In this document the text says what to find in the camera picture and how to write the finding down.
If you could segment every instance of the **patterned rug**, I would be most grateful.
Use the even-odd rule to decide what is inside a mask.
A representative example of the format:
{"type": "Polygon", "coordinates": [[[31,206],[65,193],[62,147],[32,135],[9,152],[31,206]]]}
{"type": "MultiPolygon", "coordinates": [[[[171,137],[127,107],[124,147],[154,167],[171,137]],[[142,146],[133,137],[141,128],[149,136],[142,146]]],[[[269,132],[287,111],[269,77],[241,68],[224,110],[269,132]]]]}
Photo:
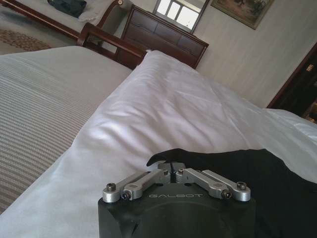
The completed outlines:
{"type": "Polygon", "coordinates": [[[39,51],[51,48],[48,44],[38,39],[10,30],[0,29],[0,41],[25,51],[39,51]]]}

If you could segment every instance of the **doorway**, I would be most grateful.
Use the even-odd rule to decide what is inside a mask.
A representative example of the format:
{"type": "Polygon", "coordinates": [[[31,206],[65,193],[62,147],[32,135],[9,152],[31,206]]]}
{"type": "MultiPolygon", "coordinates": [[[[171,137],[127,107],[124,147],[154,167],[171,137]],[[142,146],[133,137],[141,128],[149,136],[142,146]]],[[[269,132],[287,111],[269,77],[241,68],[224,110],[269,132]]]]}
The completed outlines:
{"type": "Polygon", "coordinates": [[[317,122],[317,43],[268,105],[317,122]]]}

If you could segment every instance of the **black cloth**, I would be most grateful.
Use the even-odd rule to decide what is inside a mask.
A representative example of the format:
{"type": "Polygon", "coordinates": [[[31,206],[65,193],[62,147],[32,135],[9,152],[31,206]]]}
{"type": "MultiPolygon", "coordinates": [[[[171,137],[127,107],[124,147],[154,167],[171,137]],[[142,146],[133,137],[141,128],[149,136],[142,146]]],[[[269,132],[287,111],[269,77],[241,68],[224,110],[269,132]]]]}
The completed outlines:
{"type": "Polygon", "coordinates": [[[84,11],[87,4],[83,0],[48,0],[48,3],[57,10],[77,18],[84,11]]]}
{"type": "Polygon", "coordinates": [[[214,154],[173,149],[152,156],[147,166],[157,161],[182,162],[246,182],[257,202],[257,238],[317,237],[317,184],[290,171],[266,149],[214,154]]]}

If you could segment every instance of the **white pillow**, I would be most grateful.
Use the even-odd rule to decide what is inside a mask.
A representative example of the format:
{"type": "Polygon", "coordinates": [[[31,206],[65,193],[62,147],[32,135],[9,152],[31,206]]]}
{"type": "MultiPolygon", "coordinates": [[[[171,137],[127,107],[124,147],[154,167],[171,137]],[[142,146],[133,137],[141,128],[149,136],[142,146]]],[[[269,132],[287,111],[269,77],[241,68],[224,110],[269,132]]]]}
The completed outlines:
{"type": "Polygon", "coordinates": [[[101,18],[113,0],[85,0],[87,5],[83,13],[78,17],[79,21],[91,22],[97,18],[101,18]]]}

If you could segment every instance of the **mirror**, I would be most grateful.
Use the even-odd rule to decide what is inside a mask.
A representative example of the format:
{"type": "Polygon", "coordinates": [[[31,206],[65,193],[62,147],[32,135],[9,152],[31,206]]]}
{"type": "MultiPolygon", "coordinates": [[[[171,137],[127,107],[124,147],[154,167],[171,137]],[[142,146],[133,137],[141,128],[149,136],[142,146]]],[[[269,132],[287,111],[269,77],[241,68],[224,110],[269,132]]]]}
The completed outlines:
{"type": "Polygon", "coordinates": [[[193,33],[209,0],[157,0],[153,14],[193,33]]]}

